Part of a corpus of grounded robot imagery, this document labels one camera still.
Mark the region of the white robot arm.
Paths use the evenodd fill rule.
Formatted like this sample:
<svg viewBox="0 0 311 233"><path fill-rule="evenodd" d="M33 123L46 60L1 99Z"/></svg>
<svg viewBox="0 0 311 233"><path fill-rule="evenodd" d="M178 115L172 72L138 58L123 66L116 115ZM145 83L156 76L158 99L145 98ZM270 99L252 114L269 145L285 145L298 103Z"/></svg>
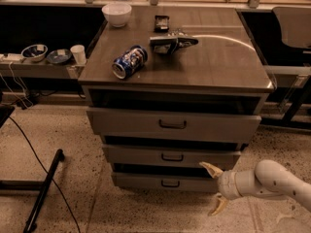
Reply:
<svg viewBox="0 0 311 233"><path fill-rule="evenodd" d="M286 167L273 160L262 160L248 171L223 171L211 163L200 166L217 182L218 205L210 216L220 213L229 200L245 196L278 200L285 196L311 212L311 184L296 177Z"/></svg>

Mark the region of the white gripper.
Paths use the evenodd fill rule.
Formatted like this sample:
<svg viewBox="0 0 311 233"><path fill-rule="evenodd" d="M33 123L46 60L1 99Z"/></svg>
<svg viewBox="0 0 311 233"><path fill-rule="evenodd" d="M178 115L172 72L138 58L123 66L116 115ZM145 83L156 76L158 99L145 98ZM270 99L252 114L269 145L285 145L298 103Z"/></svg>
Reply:
<svg viewBox="0 0 311 233"><path fill-rule="evenodd" d="M219 193L216 194L216 205L208 213L208 216L216 216L221 213L228 204L228 200L234 200L241 197L241 194L238 191L236 183L236 172L234 171L223 171L217 166L201 161L200 166L205 168L208 174L213 178L218 178L217 184Z"/></svg>

